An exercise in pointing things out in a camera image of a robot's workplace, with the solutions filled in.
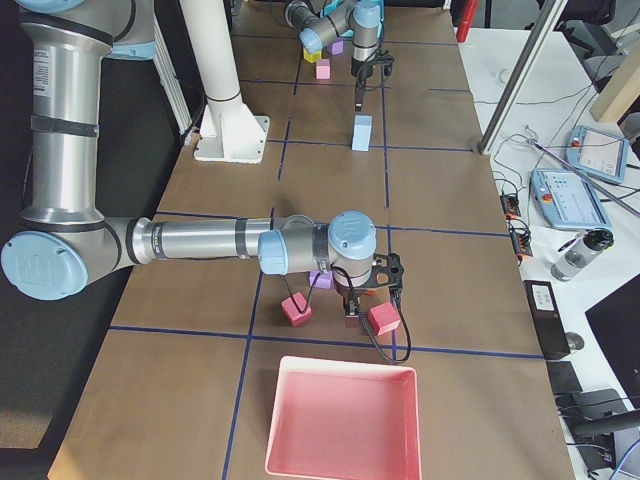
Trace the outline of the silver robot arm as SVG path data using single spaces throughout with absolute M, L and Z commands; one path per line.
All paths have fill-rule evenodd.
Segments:
M 1 4 L 1 239 L 19 231 L 19 216 L 31 192 L 26 172 L 31 151 L 32 44 L 13 1 Z M 102 68 L 97 207 L 112 216 L 155 212 L 169 181 L 179 140 L 166 94 L 150 61 L 108 60 Z M 114 273 L 58 302 L 39 301 L 1 282 L 1 334 L 25 335 L 70 325 L 106 324 L 119 301 L 128 271 Z
M 394 57 L 383 49 L 384 5 L 382 1 L 335 1 L 329 12 L 313 10 L 308 1 L 289 1 L 286 23 L 297 30 L 309 54 L 316 54 L 348 31 L 352 33 L 351 75 L 355 79 L 355 111 L 361 112 L 367 82 L 377 66 L 384 82 L 393 71 Z

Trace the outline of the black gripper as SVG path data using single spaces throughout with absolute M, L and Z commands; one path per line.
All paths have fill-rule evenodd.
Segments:
M 392 75 L 395 58 L 388 51 L 379 50 L 373 52 L 365 60 L 351 59 L 351 74 L 356 79 L 354 108 L 361 111 L 367 89 L 367 79 L 373 75 L 376 66 L 382 69 L 383 79 L 386 80 Z
M 373 255 L 370 276 L 362 285 L 364 289 L 373 290 L 386 287 L 390 291 L 403 289 L 403 266 L 400 256 L 396 253 L 383 255 L 375 253 Z M 347 328 L 360 327 L 360 303 L 357 295 L 345 296 L 343 298 L 345 314 L 345 326 Z

